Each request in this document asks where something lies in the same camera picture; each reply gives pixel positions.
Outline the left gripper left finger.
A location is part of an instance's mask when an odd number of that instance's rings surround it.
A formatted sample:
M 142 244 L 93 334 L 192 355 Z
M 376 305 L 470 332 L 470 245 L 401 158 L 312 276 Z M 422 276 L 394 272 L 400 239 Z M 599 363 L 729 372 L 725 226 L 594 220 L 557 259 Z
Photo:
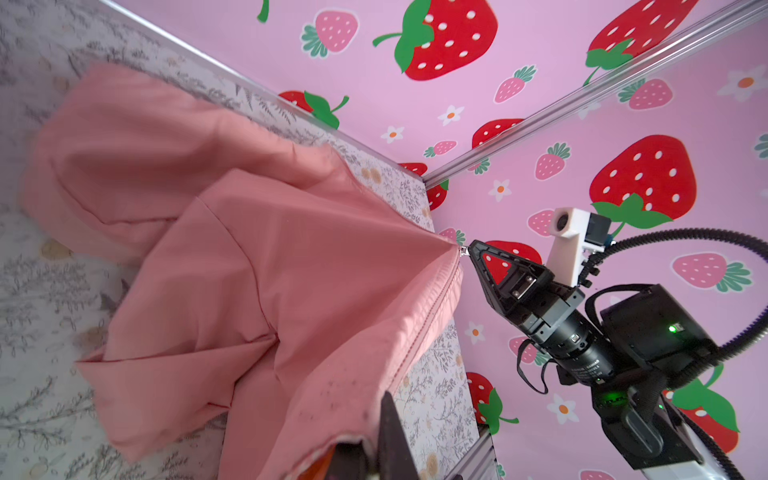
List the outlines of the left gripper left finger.
M 369 462 L 361 443 L 340 443 L 333 448 L 324 480 L 366 480 Z

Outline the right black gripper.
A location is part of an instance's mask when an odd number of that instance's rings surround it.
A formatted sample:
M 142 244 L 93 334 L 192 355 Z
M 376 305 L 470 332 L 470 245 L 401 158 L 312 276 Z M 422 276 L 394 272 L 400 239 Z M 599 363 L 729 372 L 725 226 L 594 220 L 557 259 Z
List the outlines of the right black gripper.
M 536 249 L 520 242 L 475 240 L 467 253 L 487 303 L 557 364 L 566 384 L 594 386 L 615 377 L 618 360 L 612 347 L 578 310 L 584 294 L 557 283 Z

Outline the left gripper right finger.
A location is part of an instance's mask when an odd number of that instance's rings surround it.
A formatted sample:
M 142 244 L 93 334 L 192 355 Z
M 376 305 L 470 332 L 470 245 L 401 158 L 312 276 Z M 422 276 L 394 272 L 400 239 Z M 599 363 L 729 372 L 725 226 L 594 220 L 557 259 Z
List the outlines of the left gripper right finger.
M 420 479 L 389 391 L 384 393 L 380 404 L 377 470 L 381 480 Z

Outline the pink hooded jacket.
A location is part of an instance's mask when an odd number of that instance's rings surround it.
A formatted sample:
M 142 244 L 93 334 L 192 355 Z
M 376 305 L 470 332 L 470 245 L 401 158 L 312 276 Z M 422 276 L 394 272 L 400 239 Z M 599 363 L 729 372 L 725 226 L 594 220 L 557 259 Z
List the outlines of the pink hooded jacket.
M 39 132 L 20 201 L 75 252 L 138 266 L 84 369 L 129 460 L 225 414 L 222 479 L 377 463 L 381 399 L 452 318 L 459 247 L 335 149 L 161 80 L 91 68 Z

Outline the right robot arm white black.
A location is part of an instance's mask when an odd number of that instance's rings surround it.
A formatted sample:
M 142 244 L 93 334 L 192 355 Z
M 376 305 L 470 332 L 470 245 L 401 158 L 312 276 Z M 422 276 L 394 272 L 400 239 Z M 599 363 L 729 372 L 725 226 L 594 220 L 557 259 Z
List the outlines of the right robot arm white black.
M 578 258 L 576 277 L 481 241 L 465 249 L 492 309 L 524 336 L 563 385 L 591 391 L 604 435 L 648 479 L 739 479 L 728 455 L 665 397 L 715 353 L 703 328 L 659 284 L 624 284 L 629 298 L 602 312 L 585 296 L 605 253 Z

